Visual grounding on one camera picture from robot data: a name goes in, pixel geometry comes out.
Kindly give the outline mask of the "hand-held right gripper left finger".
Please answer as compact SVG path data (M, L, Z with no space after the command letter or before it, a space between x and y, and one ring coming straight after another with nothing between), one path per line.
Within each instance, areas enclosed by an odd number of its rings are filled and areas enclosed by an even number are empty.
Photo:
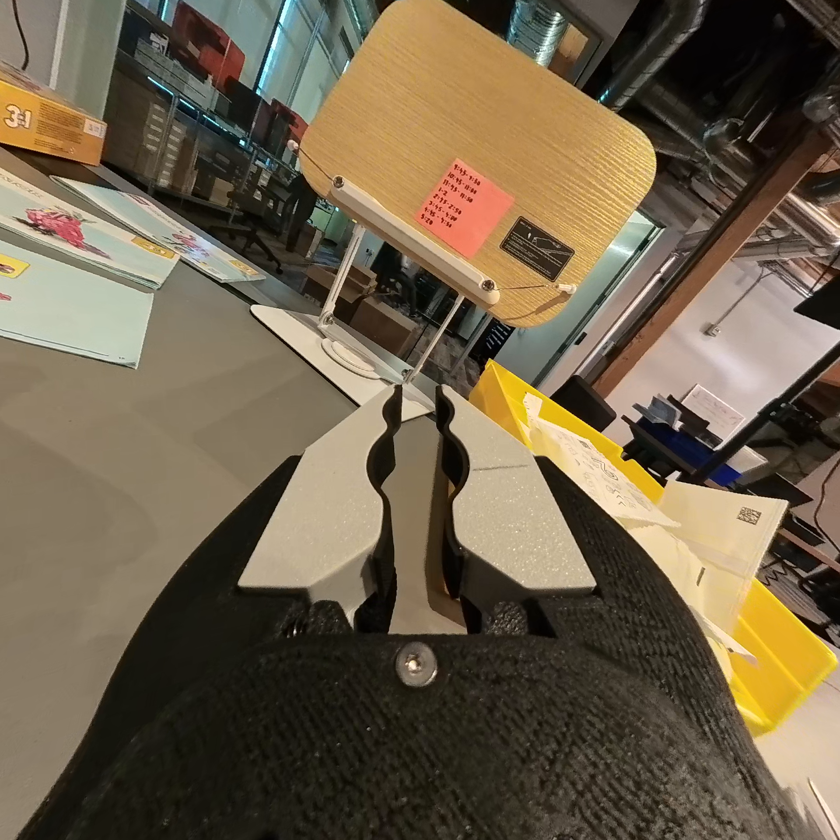
M246 592L336 602L386 632L396 600L392 512L403 388L390 385L305 449L238 579Z

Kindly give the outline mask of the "wooden ceiling beam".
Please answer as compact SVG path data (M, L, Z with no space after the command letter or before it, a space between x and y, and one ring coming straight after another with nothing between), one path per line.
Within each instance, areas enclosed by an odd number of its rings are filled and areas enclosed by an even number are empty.
M793 131L679 266L660 299L650 305L620 353L594 381L599 396L609 396L629 376L832 145L828 135L811 123L802 122Z

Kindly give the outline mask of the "red 3D printer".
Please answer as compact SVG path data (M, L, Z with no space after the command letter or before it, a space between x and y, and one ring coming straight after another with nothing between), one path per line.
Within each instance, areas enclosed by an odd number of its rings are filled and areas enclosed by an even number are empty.
M308 129L308 122L277 99L272 99L270 111L269 146L284 148L289 141L299 145Z
M175 6L171 45L179 60L203 72L217 90L224 90L230 79L239 81L245 53L223 29L187 2Z

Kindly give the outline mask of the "black warning label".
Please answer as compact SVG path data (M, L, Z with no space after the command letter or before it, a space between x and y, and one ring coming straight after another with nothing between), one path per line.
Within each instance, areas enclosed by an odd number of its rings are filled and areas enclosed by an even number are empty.
M550 284L557 282L575 254L572 247L521 215L499 247Z

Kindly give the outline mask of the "silver ventilation duct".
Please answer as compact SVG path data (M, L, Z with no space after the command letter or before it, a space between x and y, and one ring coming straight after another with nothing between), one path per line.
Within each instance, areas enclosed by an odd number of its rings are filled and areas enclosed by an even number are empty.
M838 151L838 82L816 89L805 100L803 113L820 136ZM713 123L703 136L711 169L734 184L746 186L764 165L746 141L740 140L742 121L727 118ZM774 214L813 245L838 246L838 218L827 208L839 200L839 170L809 172L798 181Z
M547 68L569 25L567 17L549 3L516 1L506 41L541 67Z

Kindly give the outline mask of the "grey drawer cabinet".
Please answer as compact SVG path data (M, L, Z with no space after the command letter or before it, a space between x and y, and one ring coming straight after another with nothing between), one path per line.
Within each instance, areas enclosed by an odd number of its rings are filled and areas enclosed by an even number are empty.
M195 181L196 123L144 74L115 66L104 109L102 160L146 185L185 193Z

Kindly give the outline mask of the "wooden board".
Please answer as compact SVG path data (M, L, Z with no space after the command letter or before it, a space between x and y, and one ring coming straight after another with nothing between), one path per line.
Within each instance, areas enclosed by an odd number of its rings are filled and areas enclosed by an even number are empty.
M654 182L647 136L445 2L395 2L303 135L313 189L514 328L553 319ZM465 259L414 221L454 159L515 197ZM574 249L550 284L500 249L524 216Z

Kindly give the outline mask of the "brown cardboard box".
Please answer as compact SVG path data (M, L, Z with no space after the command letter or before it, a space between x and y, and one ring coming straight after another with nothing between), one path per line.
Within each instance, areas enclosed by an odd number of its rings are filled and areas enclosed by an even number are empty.
M351 266L334 305L333 317L395 356L405 357L417 325L375 295L372 271Z

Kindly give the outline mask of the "orange toy box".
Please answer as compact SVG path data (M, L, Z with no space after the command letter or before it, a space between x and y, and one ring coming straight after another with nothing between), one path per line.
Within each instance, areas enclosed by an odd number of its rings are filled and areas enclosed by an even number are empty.
M51 88L1 63L1 143L85 165L99 165L108 126Z

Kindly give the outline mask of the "thin light blue instruction booklet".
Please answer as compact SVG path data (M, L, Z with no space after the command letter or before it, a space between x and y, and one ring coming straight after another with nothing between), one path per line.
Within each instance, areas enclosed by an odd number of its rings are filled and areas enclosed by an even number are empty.
M61 201L1 170L2 229L158 290L179 261L173 250Z
M187 265L228 284L263 280L265 275L192 231L148 197L102 185L52 176L52 180L119 220L136 234L174 251Z

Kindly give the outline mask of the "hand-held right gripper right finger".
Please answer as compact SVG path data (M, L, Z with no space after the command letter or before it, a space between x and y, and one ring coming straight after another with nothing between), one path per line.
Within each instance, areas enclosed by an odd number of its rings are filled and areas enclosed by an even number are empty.
M503 603L592 595L595 577L532 451L449 385L435 403L452 487L443 576L467 631Z

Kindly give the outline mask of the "printed white paper bag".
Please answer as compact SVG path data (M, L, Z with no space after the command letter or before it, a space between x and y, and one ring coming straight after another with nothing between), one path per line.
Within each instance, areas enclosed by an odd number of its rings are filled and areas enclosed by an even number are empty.
M589 439L542 419L542 399L527 394L522 402L532 452L551 460L612 518L632 528L679 529Z

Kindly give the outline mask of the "tall bright window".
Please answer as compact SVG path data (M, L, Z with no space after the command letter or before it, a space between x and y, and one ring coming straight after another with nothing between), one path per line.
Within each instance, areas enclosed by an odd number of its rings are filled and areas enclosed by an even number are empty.
M377 17L374 2L280 2L255 91L310 123Z

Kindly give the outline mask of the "pink sticky note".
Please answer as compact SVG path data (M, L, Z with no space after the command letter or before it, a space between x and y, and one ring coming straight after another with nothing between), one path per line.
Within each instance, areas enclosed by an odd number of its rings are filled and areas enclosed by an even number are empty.
M454 159L414 215L420 227L465 259L474 258L515 203L515 197Z

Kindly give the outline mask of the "thick light blue instruction booklet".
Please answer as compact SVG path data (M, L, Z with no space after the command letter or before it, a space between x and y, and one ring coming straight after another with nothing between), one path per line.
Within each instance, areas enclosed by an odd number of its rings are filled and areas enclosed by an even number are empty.
M8 243L1 245L1 336L136 369L153 296Z

